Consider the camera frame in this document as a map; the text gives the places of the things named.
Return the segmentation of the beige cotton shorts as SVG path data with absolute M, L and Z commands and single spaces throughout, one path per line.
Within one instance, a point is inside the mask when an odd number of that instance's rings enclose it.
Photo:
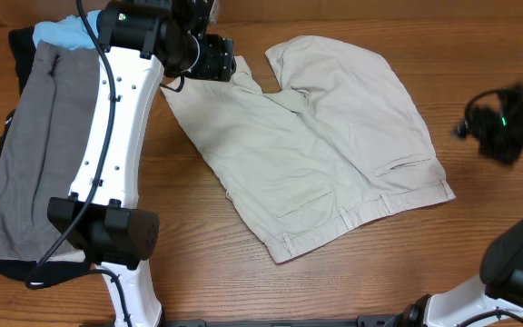
M 230 81 L 190 79 L 164 96 L 275 262 L 454 198 L 423 118 L 381 55 L 298 36 L 266 57 L 276 93 L 238 57 Z

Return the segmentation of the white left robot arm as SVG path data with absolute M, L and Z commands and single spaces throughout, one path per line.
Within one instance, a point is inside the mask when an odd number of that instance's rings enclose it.
M 232 40 L 207 33 L 217 11 L 211 0 L 112 1 L 87 27 L 100 63 L 94 116 L 69 194 L 47 216 L 103 276 L 117 326 L 165 323 L 149 267 L 159 218 L 137 206 L 140 156 L 164 78 L 232 77 Z

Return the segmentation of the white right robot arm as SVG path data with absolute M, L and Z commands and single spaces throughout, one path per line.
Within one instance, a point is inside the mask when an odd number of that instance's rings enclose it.
M 523 151 L 523 84 L 492 93 L 500 108 L 480 105 L 481 97 L 476 95 L 452 133 L 459 139 L 477 139 L 481 155 L 512 165 Z M 523 324 L 523 219 L 489 245 L 477 276 L 448 292 L 419 298 L 385 323 L 389 327 L 466 327 L 505 319 Z

